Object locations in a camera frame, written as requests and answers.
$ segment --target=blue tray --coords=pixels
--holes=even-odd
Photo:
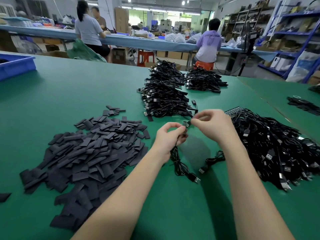
[[[21,56],[0,53],[0,59],[6,59],[9,61],[0,64],[0,81],[36,69],[36,65],[33,61],[35,57],[33,56]]]

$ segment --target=purple hoodie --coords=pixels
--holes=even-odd
[[[199,61],[215,62],[217,51],[221,48],[221,35],[215,30],[206,31],[197,41],[197,47],[199,51],[196,57]]]

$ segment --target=orange stool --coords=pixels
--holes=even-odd
[[[207,62],[202,62],[202,61],[196,61],[195,63],[196,67],[202,67],[208,71],[213,70],[214,69],[214,62],[212,63],[207,63]]]
[[[153,57],[153,63],[155,62],[155,54],[153,51],[143,51],[139,50],[138,51],[138,67],[146,67],[146,62],[149,62],[149,57]]]

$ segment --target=hand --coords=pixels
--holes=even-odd
[[[234,137],[238,138],[231,117],[221,109],[206,109],[197,113],[191,119],[191,124],[198,127],[206,137],[218,142],[218,144],[230,142]]]
[[[168,122],[157,131],[155,141],[150,150],[156,151],[157,154],[164,156],[164,162],[166,163],[170,158],[170,151],[177,143],[177,146],[186,141],[188,135],[181,135],[186,130],[185,126],[182,126],[176,122]]]

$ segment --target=long worktable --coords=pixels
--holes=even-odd
[[[77,35],[74,29],[57,29],[57,28],[46,28],[46,27],[16,27],[10,25],[0,25],[0,30],[6,30],[10,32],[15,32],[20,35],[29,35],[37,37],[49,37],[61,39],[63,44],[64,40],[75,40]],[[190,43],[176,43],[168,42],[163,39],[149,39],[134,36],[124,36],[111,34],[107,35],[106,38],[100,39],[103,44],[123,46],[123,47],[133,47],[144,50],[156,50],[156,51],[185,51],[189,52],[189,58],[191,57],[192,51],[197,50],[195,44]],[[220,51],[234,53],[233,59],[236,59],[239,53],[242,53],[242,49],[221,47]],[[277,55],[276,52],[268,52],[261,50],[253,50],[253,54],[261,57],[263,60],[272,61]],[[189,67],[190,59],[188,58],[187,67]]]
[[[320,144],[320,116],[289,105],[287,100],[287,97],[299,96],[320,107],[320,94],[308,90],[310,85],[241,76],[238,78],[290,120],[292,127],[299,129]]]
[[[72,236],[70,231],[49,226],[63,207],[54,206],[59,193],[42,184],[32,195],[23,194],[19,178],[20,172],[42,161],[53,135],[76,131],[74,123],[101,115],[110,104],[127,109],[119,117],[142,120],[148,125],[151,140],[143,141],[150,148],[160,126],[185,119],[166,116],[149,122],[143,116],[144,104],[136,88],[142,87],[149,76],[147,68],[48,56],[36,56],[35,63],[37,71],[4,80],[0,85],[0,192],[12,192],[0,204],[1,236],[6,240],[65,240]],[[190,100],[196,100],[199,110],[226,111],[242,106],[291,125],[238,78],[223,76],[222,80],[229,86],[222,88],[221,94],[183,90]],[[198,173],[204,160],[215,156],[219,147],[194,127],[188,134],[188,140],[180,146],[180,156],[201,184],[176,176],[170,161],[166,163],[144,203],[132,239],[236,239],[226,163],[217,163],[205,175]],[[314,177],[285,193],[264,183],[297,240],[318,239],[319,185],[320,177]]]

